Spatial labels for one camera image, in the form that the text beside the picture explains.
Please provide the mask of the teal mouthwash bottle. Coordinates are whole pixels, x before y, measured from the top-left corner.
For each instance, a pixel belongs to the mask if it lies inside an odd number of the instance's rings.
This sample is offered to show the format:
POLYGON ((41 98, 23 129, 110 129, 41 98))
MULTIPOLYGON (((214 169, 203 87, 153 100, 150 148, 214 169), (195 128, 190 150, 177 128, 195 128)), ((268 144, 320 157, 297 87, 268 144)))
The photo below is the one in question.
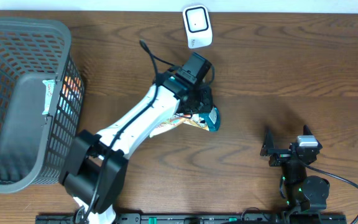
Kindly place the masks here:
POLYGON ((221 124, 221 116, 216 106, 213 106, 212 110, 209 113, 200 113, 199 117, 204 121, 204 123, 208 127, 208 131, 210 132, 218 131, 221 124))

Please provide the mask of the yellow snack bag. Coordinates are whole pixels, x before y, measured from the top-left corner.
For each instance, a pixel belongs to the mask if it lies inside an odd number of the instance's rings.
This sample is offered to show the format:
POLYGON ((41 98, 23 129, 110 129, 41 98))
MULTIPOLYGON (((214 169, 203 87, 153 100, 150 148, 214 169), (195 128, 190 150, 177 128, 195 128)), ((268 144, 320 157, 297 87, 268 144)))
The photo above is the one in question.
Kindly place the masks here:
POLYGON ((187 124, 190 126, 201 128, 206 131, 210 130, 205 119, 201 118, 198 114, 194 114, 193 116, 191 116, 190 114, 179 114, 179 115, 175 114, 171 118, 168 118, 167 120, 159 124, 149 134, 149 137, 152 138, 159 134, 163 134, 167 131, 177 128, 181 124, 187 124))

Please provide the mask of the small orange box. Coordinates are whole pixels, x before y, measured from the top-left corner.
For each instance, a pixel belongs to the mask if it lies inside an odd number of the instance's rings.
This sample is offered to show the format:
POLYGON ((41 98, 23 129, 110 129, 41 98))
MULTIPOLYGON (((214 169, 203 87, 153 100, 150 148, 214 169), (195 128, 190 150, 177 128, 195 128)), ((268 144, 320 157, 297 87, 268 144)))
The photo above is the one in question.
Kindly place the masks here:
POLYGON ((62 88, 62 93, 69 100, 73 100, 74 98, 81 99, 81 86, 82 82, 78 77, 65 77, 64 84, 62 88))

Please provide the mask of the teal wet wipes pack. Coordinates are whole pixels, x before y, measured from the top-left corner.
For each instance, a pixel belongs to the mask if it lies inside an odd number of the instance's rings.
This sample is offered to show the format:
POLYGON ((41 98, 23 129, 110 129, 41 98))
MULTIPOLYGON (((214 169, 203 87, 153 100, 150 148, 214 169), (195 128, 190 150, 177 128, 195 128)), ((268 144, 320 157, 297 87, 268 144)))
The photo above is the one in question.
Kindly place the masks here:
POLYGON ((54 80, 43 80, 42 83, 45 85, 45 102, 44 102, 44 110, 43 110, 42 114, 46 115, 49 112, 50 105, 52 102, 55 81, 54 80))

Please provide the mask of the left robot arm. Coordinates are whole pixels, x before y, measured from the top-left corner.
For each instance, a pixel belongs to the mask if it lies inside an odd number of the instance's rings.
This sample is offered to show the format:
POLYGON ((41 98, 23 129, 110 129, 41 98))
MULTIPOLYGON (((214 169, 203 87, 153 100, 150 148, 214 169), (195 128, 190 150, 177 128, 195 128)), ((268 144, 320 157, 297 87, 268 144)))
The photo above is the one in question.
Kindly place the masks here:
POLYGON ((204 75, 172 67, 159 73, 144 98, 114 124, 76 135, 59 183, 79 203, 75 223, 112 223, 112 207, 121 193, 129 159, 148 137, 179 123, 215 132, 221 118, 204 75))

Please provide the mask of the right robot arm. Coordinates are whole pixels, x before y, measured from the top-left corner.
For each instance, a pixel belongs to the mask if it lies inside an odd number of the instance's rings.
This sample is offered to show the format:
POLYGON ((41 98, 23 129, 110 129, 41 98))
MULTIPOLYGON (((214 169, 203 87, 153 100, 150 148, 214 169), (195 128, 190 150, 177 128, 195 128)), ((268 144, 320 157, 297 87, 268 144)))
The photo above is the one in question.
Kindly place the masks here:
POLYGON ((303 126, 303 134, 287 149, 276 148, 272 132, 269 129, 265 132, 260 155, 269 158, 270 167, 281 168, 280 194, 297 212, 320 212, 327 207, 330 183, 306 172, 322 148, 307 126, 303 126))

